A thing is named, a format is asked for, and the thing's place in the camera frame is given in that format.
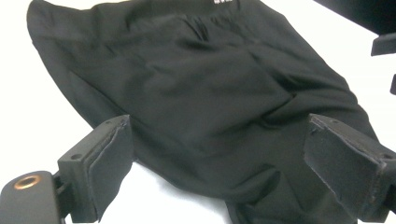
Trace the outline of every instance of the black pants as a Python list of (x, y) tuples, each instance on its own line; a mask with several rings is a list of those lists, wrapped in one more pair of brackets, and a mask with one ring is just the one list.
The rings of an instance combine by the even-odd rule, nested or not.
[(258, 0), (33, 1), (33, 43), (92, 127), (132, 118), (137, 161), (234, 224), (352, 224), (303, 160), (307, 115), (373, 138), (345, 80)]

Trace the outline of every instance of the black plastic mount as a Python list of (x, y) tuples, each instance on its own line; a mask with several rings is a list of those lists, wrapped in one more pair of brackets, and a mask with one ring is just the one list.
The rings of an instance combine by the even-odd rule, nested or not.
[(0, 197), (1, 224), (63, 224), (100, 220), (134, 160), (129, 116), (110, 119), (67, 151), (59, 172), (33, 172), (10, 181)]
[(395, 0), (315, 0), (335, 13), (379, 35), (372, 56), (396, 53)]
[(348, 213), (365, 222), (384, 222), (396, 211), (396, 153), (345, 123), (310, 115), (306, 163)]

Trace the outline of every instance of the screw hole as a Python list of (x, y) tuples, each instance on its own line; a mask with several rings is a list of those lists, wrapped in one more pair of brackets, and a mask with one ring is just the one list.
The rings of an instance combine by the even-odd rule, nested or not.
[(75, 155), (73, 155), (73, 156), (71, 157), (71, 159), (74, 161), (74, 160), (80, 159), (81, 157), (82, 157), (81, 154), (75, 154)]
[(40, 182), (41, 177), (39, 175), (29, 175), (25, 178), (20, 179), (15, 185), (15, 189), (29, 189), (32, 186), (38, 184)]
[(382, 154), (381, 156), (382, 156), (382, 158), (384, 158), (384, 159), (386, 159), (386, 160), (392, 160), (392, 159), (393, 159), (392, 156), (390, 156), (390, 155), (388, 155), (388, 154), (386, 154), (386, 153)]

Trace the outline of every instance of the black clamp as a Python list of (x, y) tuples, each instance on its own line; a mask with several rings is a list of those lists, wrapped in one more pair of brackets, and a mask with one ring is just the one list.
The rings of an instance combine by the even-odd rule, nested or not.
[(0, 198), (1, 224), (63, 224), (100, 220), (134, 160), (129, 116), (110, 119), (67, 151), (59, 172), (33, 172), (10, 181)]

